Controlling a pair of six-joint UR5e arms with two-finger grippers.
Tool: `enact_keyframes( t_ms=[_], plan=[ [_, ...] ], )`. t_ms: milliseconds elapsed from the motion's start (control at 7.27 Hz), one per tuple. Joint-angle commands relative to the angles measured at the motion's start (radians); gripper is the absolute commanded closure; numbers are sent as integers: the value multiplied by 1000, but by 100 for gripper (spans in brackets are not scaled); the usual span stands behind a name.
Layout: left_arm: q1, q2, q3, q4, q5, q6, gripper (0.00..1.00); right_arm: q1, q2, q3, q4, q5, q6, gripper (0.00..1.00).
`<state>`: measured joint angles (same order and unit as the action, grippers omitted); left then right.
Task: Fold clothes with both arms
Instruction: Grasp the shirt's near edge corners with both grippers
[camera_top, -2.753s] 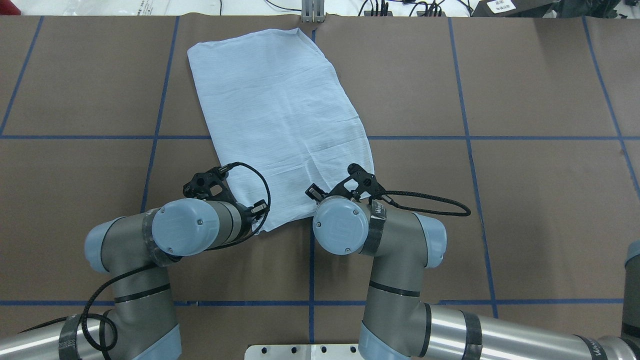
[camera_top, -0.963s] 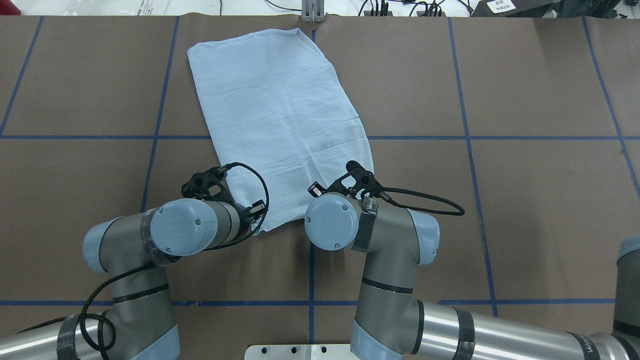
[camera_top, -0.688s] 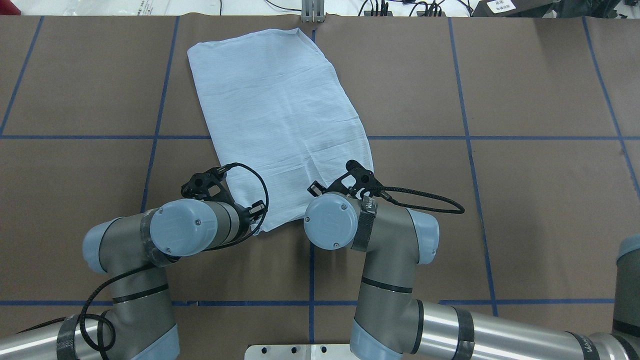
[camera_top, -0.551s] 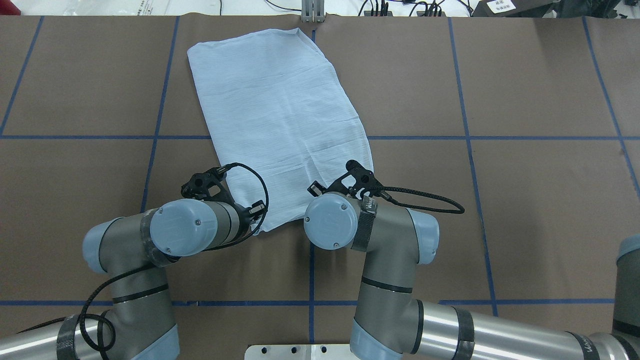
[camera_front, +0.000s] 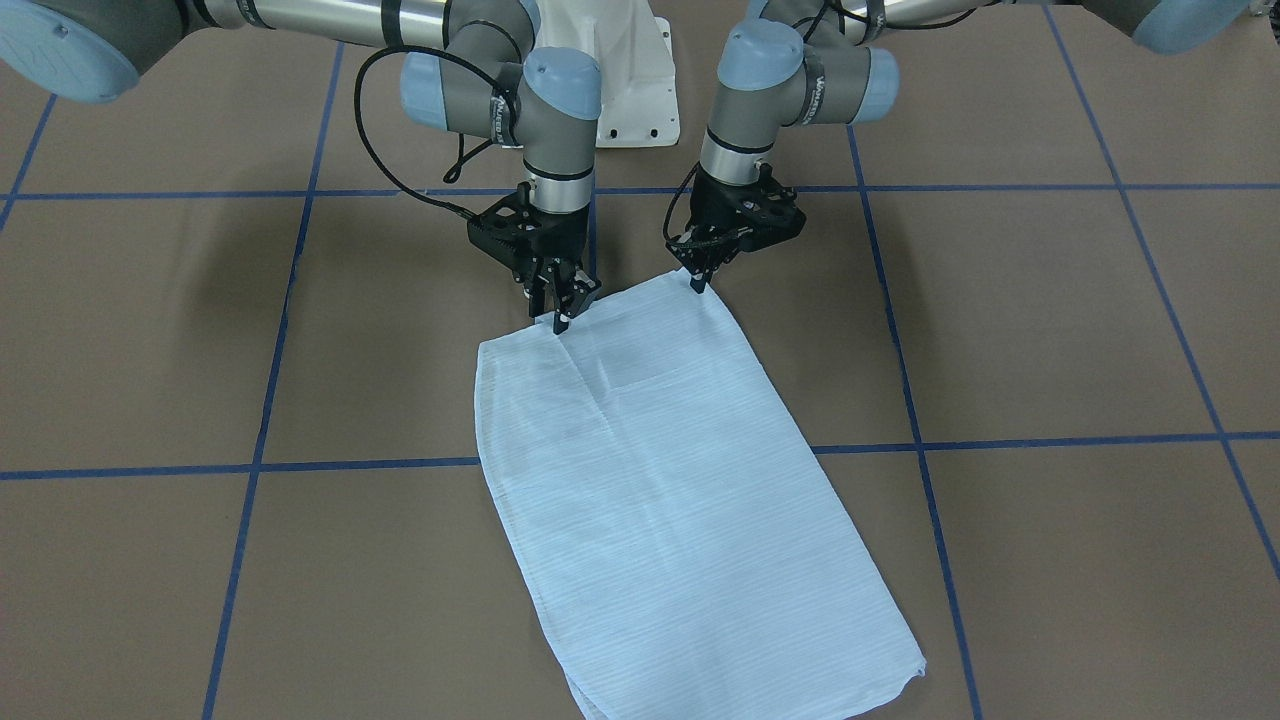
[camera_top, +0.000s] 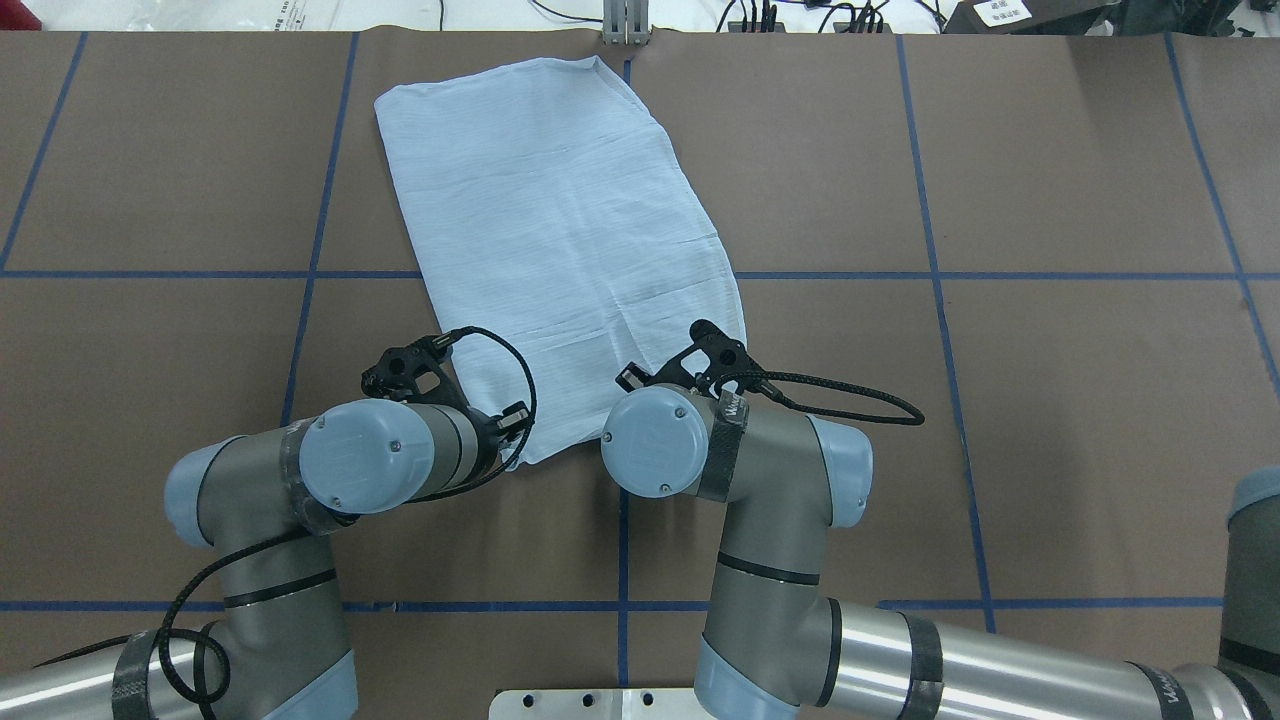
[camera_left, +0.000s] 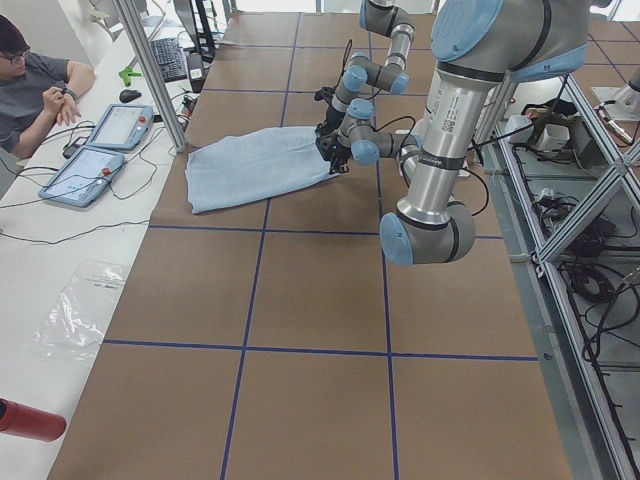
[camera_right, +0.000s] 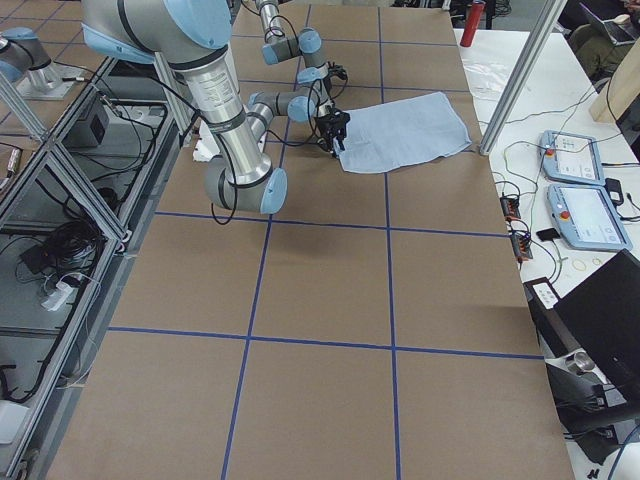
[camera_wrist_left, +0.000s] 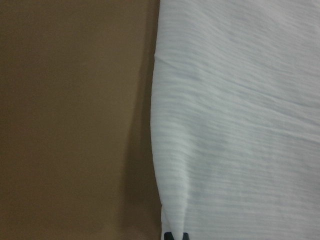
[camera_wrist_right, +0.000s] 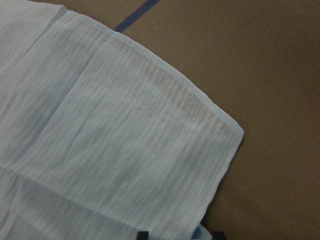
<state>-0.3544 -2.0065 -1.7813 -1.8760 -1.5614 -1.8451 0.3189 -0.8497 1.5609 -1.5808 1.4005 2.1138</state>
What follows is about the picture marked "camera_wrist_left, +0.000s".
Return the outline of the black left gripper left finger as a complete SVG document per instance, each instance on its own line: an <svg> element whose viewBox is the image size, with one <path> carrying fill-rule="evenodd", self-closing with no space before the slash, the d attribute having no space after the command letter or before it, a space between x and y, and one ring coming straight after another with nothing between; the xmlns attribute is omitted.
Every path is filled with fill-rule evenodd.
<svg viewBox="0 0 320 240"><path fill-rule="evenodd" d="M165 232L163 235L164 240L175 240L172 232Z"/></svg>

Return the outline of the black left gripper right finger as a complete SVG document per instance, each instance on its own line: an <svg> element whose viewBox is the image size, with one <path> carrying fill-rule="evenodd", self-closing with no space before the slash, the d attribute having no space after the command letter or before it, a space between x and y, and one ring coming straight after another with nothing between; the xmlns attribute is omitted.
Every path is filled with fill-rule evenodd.
<svg viewBox="0 0 320 240"><path fill-rule="evenodd" d="M189 234L187 232L183 233L182 240L190 240Z"/></svg>

